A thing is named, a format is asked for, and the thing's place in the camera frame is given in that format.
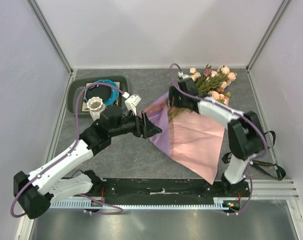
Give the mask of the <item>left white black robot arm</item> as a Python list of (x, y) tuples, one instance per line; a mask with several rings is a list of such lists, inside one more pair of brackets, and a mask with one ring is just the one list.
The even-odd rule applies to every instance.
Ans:
[(69, 179), (63, 177), (110, 146), (113, 137), (133, 134), (137, 138), (148, 139), (161, 132), (162, 129), (149, 120), (145, 111), (135, 115), (130, 110), (124, 114), (120, 106), (108, 106), (98, 119), (77, 134), (73, 144), (65, 151), (30, 173), (19, 171), (14, 175), (11, 215), (14, 218), (28, 216), (29, 219), (43, 215), (58, 197), (57, 183), (71, 186), (74, 195), (82, 194)]

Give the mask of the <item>aluminium frame post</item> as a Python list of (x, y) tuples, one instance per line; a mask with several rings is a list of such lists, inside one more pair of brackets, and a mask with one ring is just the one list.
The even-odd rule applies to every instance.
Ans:
[(72, 75), (74, 70), (73, 70), (71, 64), (69, 63), (66, 55), (64, 54), (63, 49), (61, 48), (57, 38), (55, 37), (54, 32), (51, 29), (48, 21), (46, 20), (46, 17), (44, 15), (43, 11), (41, 10), (38, 2), (36, 0), (26, 0), (26, 2), (28, 3), (31, 10), (33, 11), (35, 17), (37, 18), (41, 28), (43, 29), (45, 35), (47, 36), (49, 42), (51, 43), (54, 51), (58, 55), (64, 68), (67, 70), (69, 75)]
[(281, 21), (281, 18), (285, 14), (287, 8), (291, 4), (291, 0), (282, 0), (273, 15), (268, 27), (266, 28), (261, 40), (259, 41), (253, 55), (251, 56), (248, 64), (246, 65), (246, 71), (249, 73), (253, 68), (254, 64), (258, 60), (259, 56), (261, 55), (262, 51), (264, 50), (265, 46), (267, 45), (269, 39), (271, 38), (272, 34), (274, 33), (277, 25)]

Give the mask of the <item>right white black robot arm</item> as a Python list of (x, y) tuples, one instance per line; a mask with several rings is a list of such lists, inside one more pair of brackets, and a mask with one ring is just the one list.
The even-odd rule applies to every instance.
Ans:
[(250, 162), (268, 150), (258, 115), (253, 111), (235, 110), (206, 93), (199, 93), (191, 78), (176, 82), (169, 88), (168, 104), (209, 117), (227, 130), (231, 159), (221, 175), (220, 190), (224, 196), (232, 197), (244, 182)]

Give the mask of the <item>blue rimmed black bowl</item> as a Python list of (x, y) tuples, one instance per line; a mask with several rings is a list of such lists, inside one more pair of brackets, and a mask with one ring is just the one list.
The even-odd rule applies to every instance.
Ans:
[(87, 103), (91, 98), (99, 97), (106, 106), (116, 104), (119, 98), (119, 86), (110, 79), (95, 81), (96, 85), (89, 87), (84, 93), (84, 102)]

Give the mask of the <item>dark green plastic tray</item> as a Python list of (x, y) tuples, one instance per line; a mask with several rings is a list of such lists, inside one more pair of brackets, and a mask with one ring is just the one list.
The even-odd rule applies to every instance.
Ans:
[[(123, 76), (103, 76), (103, 77), (92, 77), (92, 78), (85, 78), (85, 79), (78, 79), (71, 83), (68, 89), (67, 94), (67, 110), (75, 114), (78, 112), (78, 116), (86, 116), (89, 117), (90, 113), (82, 113), (82, 103), (83, 103), (83, 97), (82, 95), (82, 102), (76, 105), (77, 99), (81, 91), (88, 85), (94, 83), (95, 81), (102, 80), (102, 79), (108, 79), (111, 80), (119, 86), (119, 89), (123, 92), (129, 91), (128, 82), (125, 77)], [(120, 104), (119, 106), (123, 105), (122, 95), (119, 94)]]

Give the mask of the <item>black printed ribbon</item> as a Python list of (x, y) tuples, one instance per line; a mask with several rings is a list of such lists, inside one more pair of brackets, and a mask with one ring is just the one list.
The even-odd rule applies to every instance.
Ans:
[[(264, 133), (265, 136), (268, 134), (271, 134), (271, 136), (272, 136), (272, 145), (267, 146), (270, 149), (270, 148), (273, 148), (275, 145), (276, 133), (273, 130), (270, 130), (270, 131), (267, 131)], [(249, 165), (251, 167), (253, 167), (254, 169), (258, 170), (259, 172), (261, 172), (262, 174), (267, 175), (277, 181), (282, 181), (287, 174), (286, 171), (281, 166), (277, 165), (276, 163), (265, 162), (265, 161), (261, 161), (261, 160), (252, 160)], [(275, 167), (277, 176), (271, 175), (266, 170), (264, 170), (263, 167)]]

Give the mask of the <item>white ribbed vase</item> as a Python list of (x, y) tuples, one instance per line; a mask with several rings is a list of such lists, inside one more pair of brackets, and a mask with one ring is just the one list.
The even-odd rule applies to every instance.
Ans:
[(95, 121), (100, 118), (101, 113), (106, 109), (106, 105), (100, 97), (92, 97), (87, 102), (87, 108), (91, 118)]

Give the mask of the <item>right aluminium frame post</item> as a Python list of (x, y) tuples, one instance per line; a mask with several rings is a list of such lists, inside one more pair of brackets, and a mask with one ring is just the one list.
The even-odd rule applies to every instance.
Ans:
[(261, 40), (259, 41), (253, 55), (251, 56), (248, 64), (246, 65), (246, 71), (249, 73), (253, 68), (254, 64), (258, 60), (259, 56), (261, 55), (262, 51), (264, 50), (265, 46), (267, 45), (269, 39), (271, 38), (272, 34), (274, 33), (277, 25), (281, 21), (281, 18), (285, 14), (287, 8), (291, 4), (291, 0), (282, 0), (273, 15), (268, 27), (266, 28)]

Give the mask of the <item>pink artificial flower bunch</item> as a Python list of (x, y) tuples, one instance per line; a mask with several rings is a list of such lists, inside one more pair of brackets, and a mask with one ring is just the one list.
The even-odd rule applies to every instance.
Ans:
[[(176, 64), (178, 72), (183, 70)], [(211, 65), (206, 65), (203, 73), (196, 68), (190, 68), (189, 79), (172, 79), (173, 86), (182, 94), (188, 97), (188, 108), (170, 107), (167, 111), (168, 121), (171, 122), (175, 117), (185, 111), (198, 112), (198, 103), (204, 97), (213, 97), (215, 100), (226, 105), (228, 94), (224, 94), (225, 89), (236, 80), (237, 73), (233, 72), (226, 65), (221, 65), (213, 70)]]

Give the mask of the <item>beige square board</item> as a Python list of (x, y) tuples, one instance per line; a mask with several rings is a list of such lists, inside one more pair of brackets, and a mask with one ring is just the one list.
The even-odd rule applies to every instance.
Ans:
[(114, 104), (116, 104), (116, 105), (121, 104), (119, 95), (120, 95), (120, 93), (117, 90), (110, 88), (108, 86), (105, 86), (105, 85), (98, 87), (98, 89), (95, 89), (95, 88), (87, 89), (84, 92), (81, 112), (90, 113), (90, 110), (87, 108), (87, 101), (92, 97), (100, 97), (103, 100), (103, 103), (106, 106), (109, 106), (109, 105), (114, 105)]

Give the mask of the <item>left aluminium frame post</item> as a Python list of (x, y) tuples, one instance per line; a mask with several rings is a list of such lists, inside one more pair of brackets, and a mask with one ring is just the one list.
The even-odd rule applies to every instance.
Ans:
[(26, 0), (26, 2), (28, 3), (31, 10), (33, 11), (35, 17), (37, 18), (41, 28), (43, 29), (45, 35), (47, 36), (49, 42), (51, 43), (54, 51), (58, 55), (64, 68), (67, 70), (69, 75), (72, 75), (74, 70), (73, 70), (71, 64), (69, 63), (66, 55), (64, 54), (63, 49), (61, 48), (57, 38), (55, 37), (54, 32), (51, 29), (48, 21), (46, 20), (46, 17), (44, 15), (43, 11), (41, 10), (38, 2), (36, 0)]

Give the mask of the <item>purple pink wrapping paper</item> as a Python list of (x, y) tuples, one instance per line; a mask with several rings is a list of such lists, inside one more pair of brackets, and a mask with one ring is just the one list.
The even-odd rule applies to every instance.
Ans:
[(145, 109), (148, 119), (162, 129), (149, 140), (172, 160), (212, 185), (218, 173), (225, 128), (210, 117), (188, 109), (169, 120), (168, 96), (166, 92)]

